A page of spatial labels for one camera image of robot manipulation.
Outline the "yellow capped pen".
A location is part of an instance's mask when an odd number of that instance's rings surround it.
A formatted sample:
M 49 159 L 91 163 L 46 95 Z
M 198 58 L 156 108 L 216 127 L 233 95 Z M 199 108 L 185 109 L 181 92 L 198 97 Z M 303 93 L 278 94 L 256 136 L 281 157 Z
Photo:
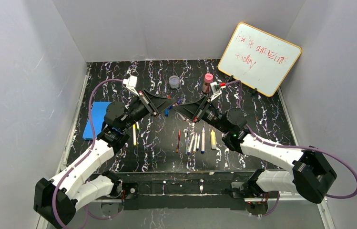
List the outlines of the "yellow capped pen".
M 133 145 L 137 146 L 136 124 L 133 125 Z

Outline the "blue capped white marker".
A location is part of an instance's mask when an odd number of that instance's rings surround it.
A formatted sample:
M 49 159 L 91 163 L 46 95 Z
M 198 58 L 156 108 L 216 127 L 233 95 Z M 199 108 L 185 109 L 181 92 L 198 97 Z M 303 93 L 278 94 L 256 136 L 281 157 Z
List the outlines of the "blue capped white marker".
M 202 128 L 201 133 L 201 154 L 205 153 L 205 128 Z

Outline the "orange yellow highlighter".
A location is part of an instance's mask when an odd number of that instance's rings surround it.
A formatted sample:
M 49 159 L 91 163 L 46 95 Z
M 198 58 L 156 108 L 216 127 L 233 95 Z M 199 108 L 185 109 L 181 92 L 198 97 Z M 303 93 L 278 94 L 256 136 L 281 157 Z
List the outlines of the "orange yellow highlighter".
M 216 146 L 216 134 L 214 130 L 210 131 L 210 141 L 211 141 L 211 149 L 212 150 L 216 150 L 217 146 Z

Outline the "purple white marker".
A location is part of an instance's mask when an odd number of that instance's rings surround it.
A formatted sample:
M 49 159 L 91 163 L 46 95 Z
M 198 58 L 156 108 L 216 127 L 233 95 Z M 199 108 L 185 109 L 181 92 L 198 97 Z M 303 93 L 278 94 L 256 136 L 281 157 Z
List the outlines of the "purple white marker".
M 188 154 L 188 155 L 191 153 L 192 148 L 193 148 L 194 136 L 195 136 L 195 134 L 192 133 L 192 134 L 191 134 L 191 137 L 190 137 L 189 145 L 188 145 L 188 148 L 187 148 L 187 154 Z

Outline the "checkered black white pen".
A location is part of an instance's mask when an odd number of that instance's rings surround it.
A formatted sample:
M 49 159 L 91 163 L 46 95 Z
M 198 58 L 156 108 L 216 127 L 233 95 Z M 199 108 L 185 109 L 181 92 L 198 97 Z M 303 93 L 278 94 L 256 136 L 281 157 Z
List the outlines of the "checkered black white pen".
M 185 155 L 188 155 L 188 144 L 189 144 L 189 142 L 188 142 L 188 131 L 187 130 L 184 130 L 184 140 L 185 140 L 185 147 L 184 147 L 184 149 L 185 149 L 185 151 L 184 151 L 184 153 L 185 153 Z

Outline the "blue red marker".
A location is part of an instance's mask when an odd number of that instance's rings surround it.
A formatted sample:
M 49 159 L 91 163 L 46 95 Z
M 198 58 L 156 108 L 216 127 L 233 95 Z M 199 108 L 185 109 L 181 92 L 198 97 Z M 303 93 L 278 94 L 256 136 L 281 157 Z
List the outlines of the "blue red marker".
M 198 134 L 197 141 L 196 141 L 196 151 L 198 151 L 200 149 L 200 138 L 201 138 L 201 135 Z

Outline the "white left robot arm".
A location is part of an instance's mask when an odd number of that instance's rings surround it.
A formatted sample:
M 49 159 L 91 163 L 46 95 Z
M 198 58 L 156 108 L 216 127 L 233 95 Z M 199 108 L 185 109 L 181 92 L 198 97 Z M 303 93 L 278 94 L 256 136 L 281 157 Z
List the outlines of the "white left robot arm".
M 153 95 L 146 90 L 129 104 L 110 102 L 102 128 L 91 146 L 66 169 L 51 179 L 40 179 L 35 186 L 33 209 L 57 229 L 66 228 L 75 213 L 88 203 L 106 195 L 120 195 L 122 181 L 111 172 L 96 179 L 88 178 L 103 163 L 123 148 L 126 130 L 147 115 L 156 116 L 176 102 L 173 98 Z

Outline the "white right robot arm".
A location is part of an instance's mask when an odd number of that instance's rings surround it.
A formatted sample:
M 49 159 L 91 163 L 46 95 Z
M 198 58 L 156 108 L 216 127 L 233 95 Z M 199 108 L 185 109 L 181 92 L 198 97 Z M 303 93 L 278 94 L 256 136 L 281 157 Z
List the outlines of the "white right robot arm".
M 335 170 L 318 149 L 284 146 L 256 135 L 247 125 L 240 108 L 221 113 L 204 96 L 196 102 L 177 105 L 174 110 L 194 123 L 203 120 L 222 132 L 222 141 L 229 150 L 260 158 L 281 168 L 280 171 L 255 171 L 247 181 L 247 188 L 254 195 L 271 191 L 291 192 L 318 204 L 337 178 Z

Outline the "blue foam pad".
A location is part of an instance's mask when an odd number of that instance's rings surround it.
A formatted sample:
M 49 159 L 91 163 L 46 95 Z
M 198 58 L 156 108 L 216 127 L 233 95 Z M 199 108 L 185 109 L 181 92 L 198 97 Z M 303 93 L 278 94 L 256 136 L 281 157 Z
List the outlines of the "blue foam pad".
M 92 122 L 94 127 L 95 136 L 97 136 L 102 130 L 102 124 L 104 121 L 104 116 L 106 114 L 106 109 L 111 102 L 94 102 L 92 105 Z M 93 138 L 92 129 L 90 121 L 87 121 L 86 127 L 84 129 L 82 139 L 90 141 Z

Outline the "clear round plastic container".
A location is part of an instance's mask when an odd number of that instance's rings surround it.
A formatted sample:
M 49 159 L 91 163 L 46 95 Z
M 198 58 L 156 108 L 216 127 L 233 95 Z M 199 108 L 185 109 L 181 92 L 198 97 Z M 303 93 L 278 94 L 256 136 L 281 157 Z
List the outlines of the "clear round plastic container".
M 177 90 L 180 88 L 180 78 L 176 75 L 172 75 L 168 79 L 169 86 L 172 90 Z

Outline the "pink capped bottle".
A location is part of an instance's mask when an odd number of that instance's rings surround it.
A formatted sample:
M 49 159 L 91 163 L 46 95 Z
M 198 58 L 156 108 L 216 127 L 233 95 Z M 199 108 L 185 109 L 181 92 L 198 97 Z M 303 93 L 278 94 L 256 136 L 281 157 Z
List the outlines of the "pink capped bottle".
M 213 82 L 214 76 L 211 73 L 206 73 L 204 75 L 204 83 L 202 86 L 202 92 L 204 94 L 209 94 L 210 84 Z

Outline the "yellow framed whiteboard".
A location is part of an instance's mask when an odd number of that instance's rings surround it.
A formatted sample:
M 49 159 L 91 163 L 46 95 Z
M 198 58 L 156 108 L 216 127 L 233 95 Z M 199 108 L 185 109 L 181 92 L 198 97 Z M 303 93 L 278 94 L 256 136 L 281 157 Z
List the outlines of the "yellow framed whiteboard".
M 237 25 L 218 70 L 271 97 L 302 54 L 302 49 L 263 30 Z

